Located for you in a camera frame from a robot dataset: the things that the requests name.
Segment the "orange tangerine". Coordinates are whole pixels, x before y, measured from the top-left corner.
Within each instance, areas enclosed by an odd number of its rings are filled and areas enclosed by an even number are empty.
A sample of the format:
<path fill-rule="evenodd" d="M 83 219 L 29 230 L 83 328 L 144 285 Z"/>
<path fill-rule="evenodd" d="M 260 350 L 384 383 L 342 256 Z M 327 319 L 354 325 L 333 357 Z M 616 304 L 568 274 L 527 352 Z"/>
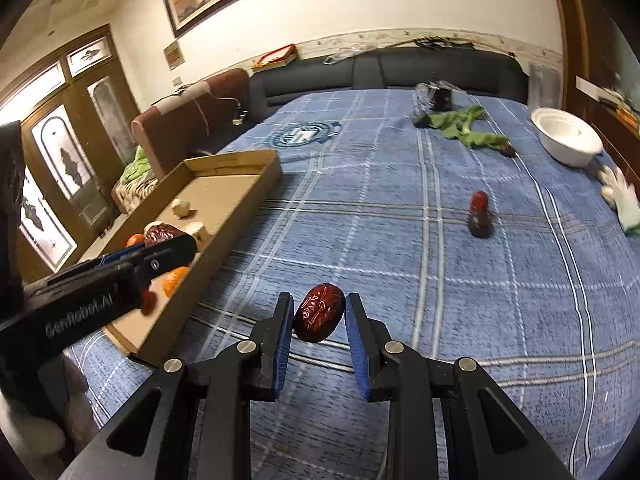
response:
<path fill-rule="evenodd" d="M 187 266 L 178 266 L 178 268 L 175 268 L 164 275 L 163 292 L 167 298 L 172 296 L 177 286 L 188 273 L 189 268 Z"/>

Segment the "large wrinkled red date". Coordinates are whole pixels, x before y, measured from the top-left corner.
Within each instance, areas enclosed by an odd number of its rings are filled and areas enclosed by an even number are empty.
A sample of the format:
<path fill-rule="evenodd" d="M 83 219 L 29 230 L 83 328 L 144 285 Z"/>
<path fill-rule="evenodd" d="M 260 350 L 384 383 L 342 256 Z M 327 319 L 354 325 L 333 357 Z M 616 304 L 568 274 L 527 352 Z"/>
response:
<path fill-rule="evenodd" d="M 314 286 L 294 315 L 293 330 L 306 342 L 319 342 L 336 329 L 346 309 L 342 290 L 330 283 Z"/>

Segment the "white sugarcane piece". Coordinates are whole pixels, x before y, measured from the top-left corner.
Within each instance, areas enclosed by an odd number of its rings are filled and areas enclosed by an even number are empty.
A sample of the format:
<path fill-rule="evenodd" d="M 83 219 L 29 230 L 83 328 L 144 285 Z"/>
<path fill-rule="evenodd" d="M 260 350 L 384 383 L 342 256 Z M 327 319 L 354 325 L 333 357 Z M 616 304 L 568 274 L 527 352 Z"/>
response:
<path fill-rule="evenodd" d="M 180 200 L 180 198 L 175 198 L 171 202 L 170 208 L 172 213 L 178 218 L 186 218 L 191 211 L 190 203 L 187 200 Z"/>

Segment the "white sugarcane slice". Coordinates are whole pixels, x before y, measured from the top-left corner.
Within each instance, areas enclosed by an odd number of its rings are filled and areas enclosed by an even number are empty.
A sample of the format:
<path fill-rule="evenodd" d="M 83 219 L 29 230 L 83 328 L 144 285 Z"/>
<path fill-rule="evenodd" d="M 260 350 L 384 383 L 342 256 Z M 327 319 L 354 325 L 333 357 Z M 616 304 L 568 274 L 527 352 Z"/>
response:
<path fill-rule="evenodd" d="M 183 231 L 194 238 L 196 246 L 198 246 L 198 252 L 201 252 L 209 239 L 209 234 L 204 223 L 199 221 L 191 222 L 183 228 Z"/>

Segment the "small red date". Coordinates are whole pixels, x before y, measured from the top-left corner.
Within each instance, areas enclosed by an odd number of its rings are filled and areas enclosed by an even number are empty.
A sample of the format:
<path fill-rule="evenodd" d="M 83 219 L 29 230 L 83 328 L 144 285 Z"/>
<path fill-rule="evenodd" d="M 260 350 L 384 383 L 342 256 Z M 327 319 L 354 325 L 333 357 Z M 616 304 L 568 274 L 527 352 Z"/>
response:
<path fill-rule="evenodd" d="M 473 193 L 470 203 L 471 212 L 487 212 L 489 208 L 489 197 L 484 191 Z"/>

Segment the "orange fruit in box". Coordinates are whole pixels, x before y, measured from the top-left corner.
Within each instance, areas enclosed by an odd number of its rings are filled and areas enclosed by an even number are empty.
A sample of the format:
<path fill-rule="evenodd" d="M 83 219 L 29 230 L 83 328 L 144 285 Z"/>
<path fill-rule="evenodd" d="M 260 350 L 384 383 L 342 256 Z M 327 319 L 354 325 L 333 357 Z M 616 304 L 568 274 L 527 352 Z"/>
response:
<path fill-rule="evenodd" d="M 145 237 L 142 233 L 136 233 L 134 235 L 131 235 L 126 243 L 127 247 L 131 247 L 137 244 L 141 244 L 145 241 Z"/>

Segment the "blue checked tablecloth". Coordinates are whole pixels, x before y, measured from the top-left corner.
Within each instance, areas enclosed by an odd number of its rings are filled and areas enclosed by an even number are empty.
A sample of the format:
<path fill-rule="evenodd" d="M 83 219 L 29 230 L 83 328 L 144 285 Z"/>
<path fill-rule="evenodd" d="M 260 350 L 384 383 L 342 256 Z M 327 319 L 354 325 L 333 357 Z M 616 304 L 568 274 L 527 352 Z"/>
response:
<path fill-rule="evenodd" d="M 489 96 L 483 132 L 509 158 L 413 125 L 409 90 L 302 96 L 243 133 L 282 177 L 198 300 L 186 362 L 236 344 L 280 292 L 332 283 L 424 356 L 472 356 L 578 479 L 605 472 L 639 415 L 639 241 L 593 174 L 558 164 L 525 105 Z M 468 222 L 489 197 L 492 237 Z"/>

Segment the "green cloth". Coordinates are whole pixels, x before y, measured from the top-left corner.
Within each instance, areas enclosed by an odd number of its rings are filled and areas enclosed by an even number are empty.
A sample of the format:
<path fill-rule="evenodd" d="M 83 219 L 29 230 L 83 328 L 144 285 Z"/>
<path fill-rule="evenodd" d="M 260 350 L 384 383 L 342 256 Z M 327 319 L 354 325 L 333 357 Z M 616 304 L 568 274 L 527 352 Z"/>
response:
<path fill-rule="evenodd" d="M 138 177 L 144 176 L 151 170 L 151 164 L 146 157 L 145 151 L 141 145 L 136 147 L 134 151 L 134 159 L 124 169 L 122 176 L 119 179 L 120 184 L 128 184 L 129 182 L 136 180 Z"/>

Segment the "dark purple plum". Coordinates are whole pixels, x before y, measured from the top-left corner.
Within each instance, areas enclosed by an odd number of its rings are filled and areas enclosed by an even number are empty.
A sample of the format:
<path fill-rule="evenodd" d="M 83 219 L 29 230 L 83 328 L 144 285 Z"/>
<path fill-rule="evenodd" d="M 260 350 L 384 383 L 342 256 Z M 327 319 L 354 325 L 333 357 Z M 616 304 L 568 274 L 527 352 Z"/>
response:
<path fill-rule="evenodd" d="M 472 211 L 466 224 L 474 237 L 482 238 L 483 240 L 492 237 L 495 231 L 492 223 L 492 214 L 487 210 Z"/>

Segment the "cardboard box tray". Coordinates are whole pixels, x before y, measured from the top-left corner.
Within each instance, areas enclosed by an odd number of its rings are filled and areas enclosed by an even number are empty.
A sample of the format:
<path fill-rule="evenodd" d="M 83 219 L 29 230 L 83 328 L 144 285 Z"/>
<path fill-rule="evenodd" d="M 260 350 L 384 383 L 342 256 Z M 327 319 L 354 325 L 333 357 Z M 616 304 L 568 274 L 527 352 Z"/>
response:
<path fill-rule="evenodd" d="M 189 269 L 172 283 L 171 295 L 164 293 L 162 276 L 152 281 L 156 304 L 151 314 L 128 313 L 70 350 L 77 365 L 85 366 L 102 339 L 111 341 L 127 358 L 162 364 L 210 279 L 281 174 L 278 152 L 258 150 L 190 158 L 164 177 L 102 252 L 124 248 L 130 237 L 153 222 L 171 224 L 192 235 L 198 252 Z"/>

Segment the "dark date by vegetable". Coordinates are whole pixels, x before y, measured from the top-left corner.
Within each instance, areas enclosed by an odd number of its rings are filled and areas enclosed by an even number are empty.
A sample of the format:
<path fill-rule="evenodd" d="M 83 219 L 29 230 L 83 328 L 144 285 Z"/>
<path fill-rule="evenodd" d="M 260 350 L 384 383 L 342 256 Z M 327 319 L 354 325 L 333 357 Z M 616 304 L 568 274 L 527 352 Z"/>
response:
<path fill-rule="evenodd" d="M 502 156 L 513 158 L 516 156 L 516 149 L 510 142 L 506 142 L 499 146 L 499 153 Z"/>

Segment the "white work glove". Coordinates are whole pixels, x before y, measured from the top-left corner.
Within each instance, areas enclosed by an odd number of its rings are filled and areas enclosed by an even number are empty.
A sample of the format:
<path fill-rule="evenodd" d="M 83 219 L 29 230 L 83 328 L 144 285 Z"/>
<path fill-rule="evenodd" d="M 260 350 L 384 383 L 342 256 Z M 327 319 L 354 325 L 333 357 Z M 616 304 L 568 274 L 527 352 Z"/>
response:
<path fill-rule="evenodd" d="M 620 227 L 628 236 L 637 236 L 640 226 L 640 208 L 634 186 L 618 167 L 603 165 L 598 171 L 601 196 L 616 211 Z"/>

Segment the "green leafy vegetable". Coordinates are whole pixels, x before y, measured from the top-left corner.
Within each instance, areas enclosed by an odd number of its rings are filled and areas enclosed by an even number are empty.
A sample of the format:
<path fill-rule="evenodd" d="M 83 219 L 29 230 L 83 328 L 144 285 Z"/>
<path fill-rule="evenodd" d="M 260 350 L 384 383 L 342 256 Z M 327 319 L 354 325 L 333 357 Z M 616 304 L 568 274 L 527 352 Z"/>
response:
<path fill-rule="evenodd" d="M 491 148 L 499 151 L 510 140 L 503 134 L 475 130 L 474 122 L 484 118 L 485 110 L 480 105 L 426 115 L 427 125 L 439 130 L 448 140 L 458 140 L 467 148 Z"/>

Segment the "small black adapter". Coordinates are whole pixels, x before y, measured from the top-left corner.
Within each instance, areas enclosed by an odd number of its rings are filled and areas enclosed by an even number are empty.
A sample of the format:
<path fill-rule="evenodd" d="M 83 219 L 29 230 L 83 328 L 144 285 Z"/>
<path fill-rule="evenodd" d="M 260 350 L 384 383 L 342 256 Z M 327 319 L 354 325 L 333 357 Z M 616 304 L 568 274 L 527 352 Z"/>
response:
<path fill-rule="evenodd" d="M 420 114 L 413 119 L 413 125 L 416 128 L 430 128 L 431 116 L 429 114 Z"/>

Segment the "black electronic device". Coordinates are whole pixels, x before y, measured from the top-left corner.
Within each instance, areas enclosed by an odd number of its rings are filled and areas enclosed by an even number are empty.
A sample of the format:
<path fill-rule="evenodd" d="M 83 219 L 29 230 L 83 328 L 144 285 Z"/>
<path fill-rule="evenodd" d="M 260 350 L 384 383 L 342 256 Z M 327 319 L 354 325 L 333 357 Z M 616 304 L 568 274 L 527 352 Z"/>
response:
<path fill-rule="evenodd" d="M 413 90 L 416 109 L 421 113 L 450 112 L 454 109 L 454 94 L 459 91 L 444 80 L 420 82 Z"/>

